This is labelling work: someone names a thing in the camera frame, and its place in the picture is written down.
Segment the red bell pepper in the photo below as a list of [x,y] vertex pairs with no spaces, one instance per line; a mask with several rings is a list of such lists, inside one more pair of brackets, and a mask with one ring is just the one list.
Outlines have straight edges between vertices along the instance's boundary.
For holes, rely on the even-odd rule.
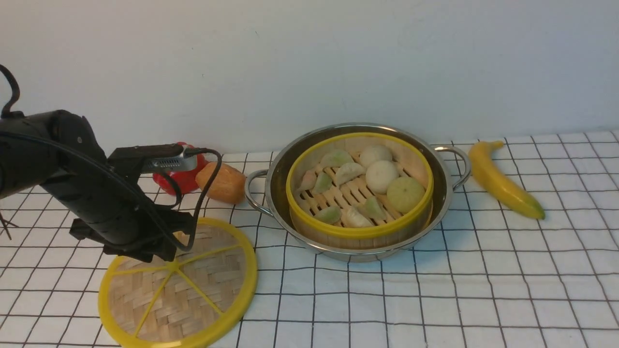
[[[186,142],[179,141],[177,144],[187,145],[188,147],[192,147],[192,145],[188,145]],[[178,184],[178,187],[181,189],[181,194],[186,194],[195,189],[198,189],[198,185],[196,183],[196,175],[199,171],[201,171],[206,165],[208,161],[204,158],[204,155],[197,155],[197,166],[194,170],[190,170],[188,172],[168,172],[167,174]],[[174,189],[172,186],[164,179],[161,174],[155,173],[153,174],[153,181],[156,182],[162,190],[166,193],[175,195]]]

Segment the stainless steel pot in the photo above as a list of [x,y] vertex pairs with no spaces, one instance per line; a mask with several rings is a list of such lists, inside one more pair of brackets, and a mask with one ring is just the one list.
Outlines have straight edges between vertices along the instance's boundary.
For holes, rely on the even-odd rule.
[[[339,249],[317,243],[298,233],[293,228],[292,221],[290,220],[290,206],[288,204],[288,199],[286,198],[285,190],[286,177],[292,163],[306,149],[318,142],[341,134],[356,132],[373,132],[398,137],[399,139],[402,139],[417,147],[426,157],[430,167],[432,168],[435,189],[431,222],[426,229],[415,234],[408,240],[383,248],[365,250]],[[452,183],[451,174],[448,173],[447,166],[445,166],[445,162],[440,157],[439,152],[452,152],[464,161],[464,174],[461,175],[455,183]],[[249,192],[251,182],[255,178],[265,175],[267,177],[264,190],[267,204],[266,207],[260,205]],[[385,258],[397,253],[399,250],[409,249],[419,240],[419,238],[432,231],[432,229],[443,219],[445,213],[447,213],[447,209],[451,203],[453,191],[464,184],[469,179],[469,176],[469,158],[464,151],[456,147],[432,147],[410,133],[380,124],[342,123],[317,129],[310,133],[304,134],[291,142],[279,153],[268,170],[258,170],[248,175],[247,180],[245,181],[245,196],[247,197],[249,204],[254,207],[255,210],[275,218],[275,220],[277,220],[277,222],[285,228],[286,231],[290,232],[290,234],[292,234],[302,245],[305,245],[307,249],[317,254],[324,254],[328,257],[342,261],[367,262]]]

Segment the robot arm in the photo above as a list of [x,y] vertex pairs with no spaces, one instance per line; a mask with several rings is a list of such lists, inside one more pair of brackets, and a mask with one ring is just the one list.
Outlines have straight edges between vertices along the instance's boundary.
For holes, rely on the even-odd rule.
[[[0,71],[13,90],[0,115],[0,199],[40,185],[78,217],[69,233],[103,244],[106,254],[171,261],[177,248],[191,249],[200,206],[221,166],[216,151],[136,146],[106,158],[84,117],[64,110],[28,117],[11,111],[19,87],[4,66]],[[141,173],[192,170],[202,153],[215,154],[218,162],[193,215],[153,203],[137,184]],[[189,235],[187,245],[173,235],[177,231]]]

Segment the yellow banana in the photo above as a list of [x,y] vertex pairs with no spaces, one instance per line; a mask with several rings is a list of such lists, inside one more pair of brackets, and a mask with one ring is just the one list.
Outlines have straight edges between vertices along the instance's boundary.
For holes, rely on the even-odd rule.
[[531,219],[543,220],[546,213],[535,197],[501,173],[492,161],[492,152],[501,147],[503,147],[502,141],[480,141],[470,148],[469,158],[473,177],[481,187],[506,207]]

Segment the grid tablecloth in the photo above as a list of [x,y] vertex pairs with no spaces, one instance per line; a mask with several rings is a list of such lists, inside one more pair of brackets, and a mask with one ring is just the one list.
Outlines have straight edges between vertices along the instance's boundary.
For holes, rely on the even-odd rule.
[[[536,196],[542,221],[504,209],[471,179],[438,228],[383,261],[304,249],[247,204],[210,200],[254,244],[259,280],[240,323],[212,347],[617,347],[619,132],[503,139],[499,167]],[[470,144],[456,144],[468,150]],[[226,155],[250,173],[275,153]],[[445,157],[452,174],[462,171]],[[169,204],[151,178],[140,185]],[[264,179],[253,183],[264,199]],[[187,194],[181,210],[193,209]],[[117,347],[97,291],[111,256],[73,239],[75,217],[39,187],[0,201],[20,228],[0,237],[0,346]]]

